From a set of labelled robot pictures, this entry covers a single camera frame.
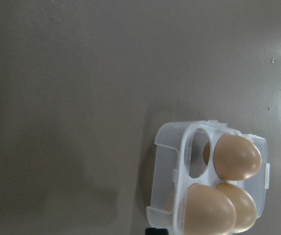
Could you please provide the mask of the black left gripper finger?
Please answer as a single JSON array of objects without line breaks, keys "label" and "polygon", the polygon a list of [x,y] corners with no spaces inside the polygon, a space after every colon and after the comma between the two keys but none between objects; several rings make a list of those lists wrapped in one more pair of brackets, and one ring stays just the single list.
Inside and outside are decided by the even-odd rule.
[{"label": "black left gripper finger", "polygon": [[168,230],[158,228],[146,228],[145,235],[168,235]]}]

